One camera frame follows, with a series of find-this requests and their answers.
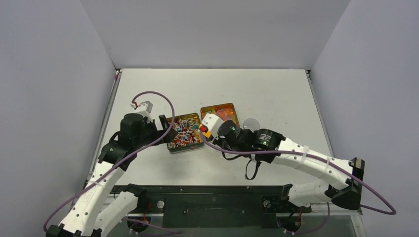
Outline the tin box of lollipops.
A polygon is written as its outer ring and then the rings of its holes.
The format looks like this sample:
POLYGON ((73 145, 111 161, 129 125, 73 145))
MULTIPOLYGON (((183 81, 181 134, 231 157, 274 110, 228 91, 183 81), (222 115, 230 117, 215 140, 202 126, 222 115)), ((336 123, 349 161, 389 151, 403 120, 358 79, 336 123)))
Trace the tin box of lollipops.
POLYGON ((204 146, 199 136, 200 117, 197 113, 184 114, 174 117, 173 129, 177 136, 167 143, 170 154, 199 149, 204 146))

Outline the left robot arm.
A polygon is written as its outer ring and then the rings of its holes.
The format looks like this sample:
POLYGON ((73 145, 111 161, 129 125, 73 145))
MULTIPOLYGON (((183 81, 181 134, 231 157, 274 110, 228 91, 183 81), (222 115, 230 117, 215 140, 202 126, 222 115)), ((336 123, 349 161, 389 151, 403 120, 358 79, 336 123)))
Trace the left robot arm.
POLYGON ((129 212, 146 209, 146 191, 133 184, 107 207, 103 205, 140 151, 168 143, 176 136, 173 119, 160 115, 159 120, 162 130, 157 129, 147 111, 124 116, 120 130, 102 148, 86 187, 65 202, 74 200, 72 209, 59 224, 44 228, 47 237, 105 237, 129 212))

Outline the tin box of gummy candies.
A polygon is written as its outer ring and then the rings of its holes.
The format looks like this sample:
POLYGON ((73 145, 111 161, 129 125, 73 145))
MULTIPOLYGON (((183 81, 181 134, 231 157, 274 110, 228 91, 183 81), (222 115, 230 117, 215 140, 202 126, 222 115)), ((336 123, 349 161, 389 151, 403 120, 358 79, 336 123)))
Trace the tin box of gummy candies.
POLYGON ((240 127, 238 116, 233 103, 201 107, 200 113, 201 119, 203 119, 206 114, 216 114, 223 121, 232 120, 238 127, 240 127))

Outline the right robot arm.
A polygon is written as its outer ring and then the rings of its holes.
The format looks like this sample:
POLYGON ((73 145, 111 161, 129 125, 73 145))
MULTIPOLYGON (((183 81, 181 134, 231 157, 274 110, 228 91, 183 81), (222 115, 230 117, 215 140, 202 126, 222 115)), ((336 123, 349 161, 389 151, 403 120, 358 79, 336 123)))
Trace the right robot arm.
POLYGON ((289 166, 317 178, 317 181, 292 185, 279 196, 279 206, 291 211, 296 206, 332 202, 334 205, 357 210, 361 206, 365 161, 329 157, 302 146, 270 129, 251 131, 238 127, 233 121, 217 122, 208 133, 222 149, 236 152, 261 152, 254 156, 256 165, 262 162, 289 166))

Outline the orange plastic scoop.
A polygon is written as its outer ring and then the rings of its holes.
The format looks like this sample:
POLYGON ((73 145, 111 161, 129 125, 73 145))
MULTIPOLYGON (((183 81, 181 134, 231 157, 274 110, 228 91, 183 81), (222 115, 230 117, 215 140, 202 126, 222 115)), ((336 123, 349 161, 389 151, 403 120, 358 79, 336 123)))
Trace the orange plastic scoop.
POLYGON ((212 133, 210 131, 203 132, 203 136, 205 137, 205 139, 207 141, 212 141, 213 140, 213 136, 212 136, 212 133))

